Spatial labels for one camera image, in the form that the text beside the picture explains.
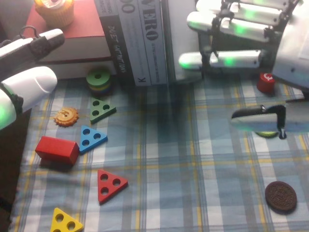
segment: blue triangle block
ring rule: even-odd
[[[82,126],[79,151],[81,153],[87,152],[105,141],[107,141],[106,134],[94,130],[90,127]]]

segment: red block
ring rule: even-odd
[[[98,170],[98,202],[100,204],[106,202],[127,185],[127,179],[104,170]]]
[[[44,160],[74,165],[79,155],[76,142],[42,136],[35,152]]]
[[[256,87],[262,93],[271,93],[275,88],[275,79],[271,73],[261,73]]]

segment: dark floor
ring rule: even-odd
[[[30,111],[20,116],[10,126],[0,130],[0,197],[13,203],[19,166],[26,141]],[[0,208],[0,232],[9,226],[10,214]]]

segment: hole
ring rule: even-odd
[[[104,106],[103,106],[103,110],[108,110],[109,108],[110,108],[109,105],[104,105]]]
[[[75,228],[75,223],[73,221],[70,221],[68,224],[67,224],[67,227],[69,229],[69,231],[72,231],[74,230]]]
[[[92,103],[92,105],[93,105],[93,106],[100,105],[100,102],[99,102],[99,101],[94,101],[94,102]]]
[[[62,222],[63,221],[63,215],[58,214],[58,215],[56,215],[55,219],[56,219],[57,222]]]
[[[88,145],[89,145],[89,140],[84,140],[84,141],[82,142],[82,145],[83,145],[83,146],[88,146]]]
[[[101,194],[102,195],[107,195],[108,194],[108,188],[104,187],[101,189]]]
[[[102,180],[102,181],[107,181],[107,179],[108,179],[108,175],[107,175],[107,174],[103,174],[103,175],[101,176],[101,180]]]
[[[120,185],[120,180],[119,180],[119,179],[114,179],[114,180],[112,181],[112,184],[113,184],[114,186],[119,186],[119,185]]]
[[[92,115],[93,115],[93,116],[98,116],[98,111],[95,110],[94,112],[92,112]]]
[[[93,138],[94,138],[94,139],[99,139],[99,138],[101,138],[101,135],[97,133],[97,134],[95,134],[95,135],[93,136]]]
[[[85,129],[85,130],[83,131],[83,134],[84,134],[84,135],[90,134],[90,130],[89,130],[89,129]]]

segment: tablecloth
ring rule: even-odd
[[[301,98],[276,85],[274,96],[256,89],[256,77],[217,76],[183,86],[122,90],[101,100],[117,112],[90,125],[84,79],[59,81],[31,112],[10,232],[49,232],[58,207],[85,232],[308,231],[309,137],[264,139],[229,124],[234,110]],[[62,107],[79,110],[69,128],[55,124]],[[79,144],[81,126],[108,142],[80,155],[69,170],[42,165],[35,147],[51,136]],[[128,179],[128,187],[98,203],[97,171]],[[265,188],[284,181],[297,193],[289,215],[273,212]]]

